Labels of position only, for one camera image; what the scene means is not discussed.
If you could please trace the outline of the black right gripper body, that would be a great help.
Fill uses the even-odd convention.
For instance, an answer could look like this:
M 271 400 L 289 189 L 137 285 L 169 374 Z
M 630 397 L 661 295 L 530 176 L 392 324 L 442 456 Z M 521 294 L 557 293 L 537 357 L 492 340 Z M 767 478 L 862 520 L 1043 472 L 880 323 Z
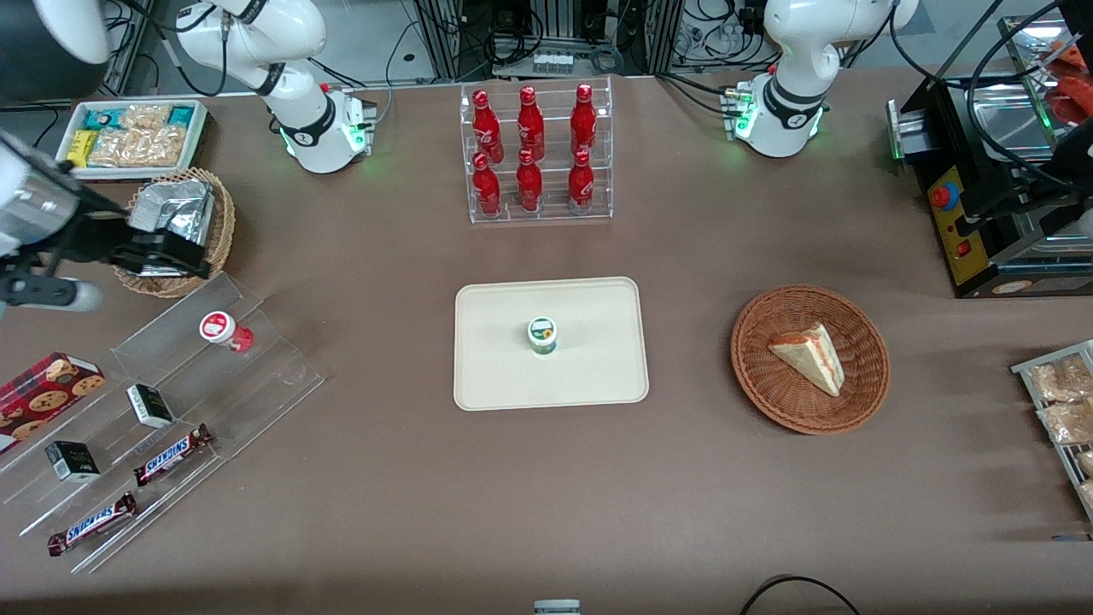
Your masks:
M 55 277 L 66 262 L 101 262 L 130 275 L 149 268 L 174 267 L 174 233 L 140 230 L 128 214 L 95 192 L 81 200 L 59 230 L 3 253 L 3 279 Z

